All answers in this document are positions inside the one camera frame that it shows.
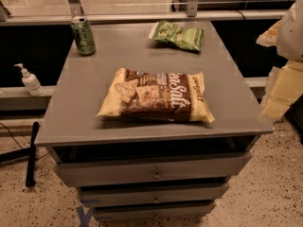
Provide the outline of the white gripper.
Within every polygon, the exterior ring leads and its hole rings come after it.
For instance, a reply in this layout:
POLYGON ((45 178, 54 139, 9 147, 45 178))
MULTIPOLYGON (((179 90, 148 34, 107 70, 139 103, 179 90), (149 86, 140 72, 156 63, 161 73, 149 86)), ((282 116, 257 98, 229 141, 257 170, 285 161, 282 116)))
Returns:
POLYGON ((303 95, 303 0, 260 34, 257 44, 276 46, 277 54, 288 60, 282 68, 272 68, 260 103, 259 120, 276 121, 303 95))

